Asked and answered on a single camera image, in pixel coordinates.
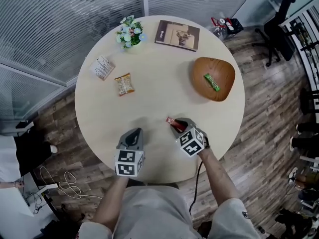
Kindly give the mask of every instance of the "black chair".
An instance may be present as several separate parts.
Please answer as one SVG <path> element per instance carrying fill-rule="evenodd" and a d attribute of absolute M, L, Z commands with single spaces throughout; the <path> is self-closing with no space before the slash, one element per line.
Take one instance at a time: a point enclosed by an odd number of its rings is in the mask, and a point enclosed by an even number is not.
<path fill-rule="evenodd" d="M 280 51 L 284 59 L 287 61 L 289 61 L 294 54 L 295 47 L 289 38 L 289 36 L 294 33 L 285 33 L 279 24 L 285 21 L 289 6 L 295 1 L 296 0 L 283 0 L 275 17 L 264 25 L 264 31 L 268 35 L 269 39 L 258 28 L 255 30 L 257 33 L 260 33 L 265 40 L 265 43 L 253 43 L 252 45 L 267 47 L 269 50 L 269 62 L 266 64 L 266 66 L 271 65 L 273 53 L 277 57 L 276 61 L 280 61 L 280 57 L 276 49 Z"/>

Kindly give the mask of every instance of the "black bag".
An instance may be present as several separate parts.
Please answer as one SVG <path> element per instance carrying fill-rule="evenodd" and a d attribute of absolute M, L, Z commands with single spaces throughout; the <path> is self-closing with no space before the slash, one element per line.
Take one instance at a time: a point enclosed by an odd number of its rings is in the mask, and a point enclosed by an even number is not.
<path fill-rule="evenodd" d="M 244 30 L 243 26 L 240 24 L 240 22 L 236 18 L 225 19 L 225 21 L 227 25 L 227 34 L 237 34 L 240 31 Z"/>

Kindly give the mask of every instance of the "book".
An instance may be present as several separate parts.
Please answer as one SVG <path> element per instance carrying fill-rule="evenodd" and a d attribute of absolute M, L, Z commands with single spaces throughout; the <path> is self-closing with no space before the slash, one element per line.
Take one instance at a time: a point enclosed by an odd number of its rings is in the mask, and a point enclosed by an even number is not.
<path fill-rule="evenodd" d="M 196 51 L 198 42 L 199 28 L 166 20 L 159 22 L 155 43 Z"/>

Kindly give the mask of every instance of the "power cord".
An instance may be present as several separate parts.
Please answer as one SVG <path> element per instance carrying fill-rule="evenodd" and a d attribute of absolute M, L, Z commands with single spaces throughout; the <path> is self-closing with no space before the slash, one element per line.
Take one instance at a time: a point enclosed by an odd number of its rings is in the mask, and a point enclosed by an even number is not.
<path fill-rule="evenodd" d="M 24 176 L 23 176 L 23 188 L 22 188 L 22 196 L 24 194 Z"/>
<path fill-rule="evenodd" d="M 190 205 L 190 207 L 189 207 L 189 213 L 190 213 L 190 215 L 191 215 L 191 208 L 192 208 L 193 205 L 195 204 L 196 198 L 197 198 L 197 186 L 198 186 L 199 172 L 200 172 L 200 169 L 201 169 L 202 164 L 203 164 L 203 161 L 200 163 L 199 168 L 198 168 L 198 171 L 197 171 L 194 201 L 191 203 L 191 205 Z"/>
<path fill-rule="evenodd" d="M 45 171 L 48 173 L 48 175 L 50 176 L 50 178 L 52 179 L 53 183 L 55 183 L 54 179 L 52 178 L 51 174 L 49 173 L 49 171 L 44 167 L 44 166 L 41 166 L 40 167 L 40 176 L 41 176 L 41 179 L 42 181 L 44 182 L 45 185 L 47 185 L 46 181 L 43 179 L 42 177 L 42 173 L 41 173 L 41 169 L 45 169 Z M 66 178 L 66 175 L 69 174 L 70 176 L 72 176 L 74 178 L 74 182 L 68 182 L 67 178 Z M 67 195 L 68 197 L 71 197 L 71 198 L 75 198 L 75 199 L 80 199 L 81 197 L 96 197 L 96 198 L 99 198 L 99 199 L 102 199 L 101 197 L 98 197 L 98 196 L 91 196 L 91 195 L 82 195 L 82 191 L 80 190 L 80 188 L 78 186 L 71 186 L 72 184 L 75 184 L 76 183 L 76 178 L 73 174 L 71 174 L 70 172 L 66 171 L 64 172 L 64 179 L 65 181 L 60 181 L 58 182 L 58 190 L 62 191 L 65 195 Z M 61 183 L 66 183 L 67 184 L 67 188 L 63 188 L 61 186 Z M 67 189 L 71 189 L 74 194 L 76 194 L 78 197 L 73 197 L 73 196 L 70 196 L 69 194 L 67 194 L 65 191 L 63 190 L 67 190 Z"/>
<path fill-rule="evenodd" d="M 35 208 L 34 208 L 33 214 L 38 214 L 41 208 L 45 206 L 47 203 L 45 203 L 44 205 L 41 205 L 42 198 L 37 193 L 30 193 L 25 199 L 28 199 L 30 196 L 33 196 L 34 198 Z"/>
<path fill-rule="evenodd" d="M 210 149 L 208 137 L 207 137 L 206 135 L 204 136 L 204 139 L 205 139 L 205 141 L 204 141 L 205 149 Z M 202 164 L 203 164 L 203 161 L 200 163 L 199 168 L 198 168 L 198 170 L 197 170 L 194 200 L 193 200 L 193 202 L 191 203 L 191 205 L 190 205 L 190 207 L 189 207 L 189 213 L 190 213 L 190 215 L 191 215 L 191 208 L 192 208 L 193 205 L 195 204 L 196 198 L 197 198 L 197 187 L 198 187 L 199 172 L 200 172 L 200 169 L 201 169 Z"/>
<path fill-rule="evenodd" d="M 288 179 L 285 196 L 292 195 L 292 194 L 294 194 L 294 193 L 296 193 L 296 192 L 299 191 L 299 190 L 295 190 L 294 192 L 291 192 L 291 193 L 288 194 L 288 187 L 289 187 L 289 181 L 290 181 L 290 180 L 292 180 L 292 181 L 294 182 L 294 181 L 296 180 L 296 178 L 295 178 L 295 177 L 291 177 L 291 178 Z"/>

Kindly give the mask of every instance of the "wooden bowl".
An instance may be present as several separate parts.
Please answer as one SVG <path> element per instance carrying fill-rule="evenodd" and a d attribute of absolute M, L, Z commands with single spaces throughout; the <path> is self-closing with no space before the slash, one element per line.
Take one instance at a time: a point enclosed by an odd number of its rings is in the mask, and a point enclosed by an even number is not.
<path fill-rule="evenodd" d="M 204 78 L 209 73 L 220 87 L 217 92 Z M 213 101 L 224 101 L 233 87 L 235 69 L 228 62 L 216 58 L 197 58 L 192 70 L 192 80 L 196 91 L 202 96 Z"/>

